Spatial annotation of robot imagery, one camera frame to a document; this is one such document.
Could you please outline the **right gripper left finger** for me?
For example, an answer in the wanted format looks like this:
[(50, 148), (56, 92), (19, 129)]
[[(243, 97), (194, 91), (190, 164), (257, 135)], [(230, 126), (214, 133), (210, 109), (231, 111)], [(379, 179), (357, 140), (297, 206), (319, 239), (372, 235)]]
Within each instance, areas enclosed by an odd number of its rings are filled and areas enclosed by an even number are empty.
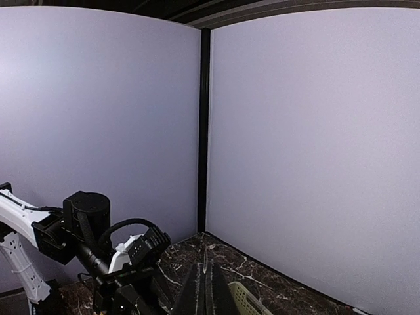
[(189, 269), (180, 293), (171, 309), (171, 314), (205, 314), (205, 273), (202, 263), (197, 262)]

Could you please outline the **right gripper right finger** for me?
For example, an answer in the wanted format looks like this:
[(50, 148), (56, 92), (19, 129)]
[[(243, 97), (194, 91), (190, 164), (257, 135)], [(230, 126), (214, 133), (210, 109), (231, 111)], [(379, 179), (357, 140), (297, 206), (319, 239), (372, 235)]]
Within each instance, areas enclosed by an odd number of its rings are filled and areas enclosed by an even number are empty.
[(213, 259), (207, 261), (206, 264), (205, 314), (238, 314), (238, 308), (223, 275), (221, 266)]

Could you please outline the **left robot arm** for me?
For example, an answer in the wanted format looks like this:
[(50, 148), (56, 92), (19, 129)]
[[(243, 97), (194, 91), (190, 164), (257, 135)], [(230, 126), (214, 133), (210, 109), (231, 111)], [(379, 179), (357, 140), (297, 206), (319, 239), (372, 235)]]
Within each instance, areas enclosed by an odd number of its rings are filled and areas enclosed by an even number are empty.
[(63, 303), (37, 272), (22, 239), (61, 264), (78, 259), (93, 281), (96, 314), (168, 314), (173, 297), (158, 262), (171, 243), (142, 219), (110, 222), (110, 200), (78, 191), (62, 207), (35, 207), (1, 185), (1, 252), (20, 278), (31, 314), (61, 314)]

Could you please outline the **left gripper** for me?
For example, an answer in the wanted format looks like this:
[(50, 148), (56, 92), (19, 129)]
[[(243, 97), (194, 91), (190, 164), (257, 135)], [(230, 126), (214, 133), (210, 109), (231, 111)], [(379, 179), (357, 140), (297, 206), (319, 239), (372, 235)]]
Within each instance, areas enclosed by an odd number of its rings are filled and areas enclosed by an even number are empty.
[(173, 295), (157, 265), (94, 278), (96, 314), (169, 314), (173, 305)]

